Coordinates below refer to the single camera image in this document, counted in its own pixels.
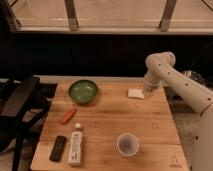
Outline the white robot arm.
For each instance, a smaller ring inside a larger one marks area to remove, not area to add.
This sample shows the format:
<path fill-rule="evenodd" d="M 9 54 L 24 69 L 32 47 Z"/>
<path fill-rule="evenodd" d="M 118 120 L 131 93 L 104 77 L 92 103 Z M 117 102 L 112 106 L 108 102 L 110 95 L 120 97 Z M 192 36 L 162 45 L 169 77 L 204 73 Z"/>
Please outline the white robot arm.
<path fill-rule="evenodd" d="M 213 171 L 213 91 L 173 68 L 172 52 L 150 54 L 145 64 L 144 88 L 152 92 L 163 80 L 201 116 L 192 153 L 192 171 Z"/>

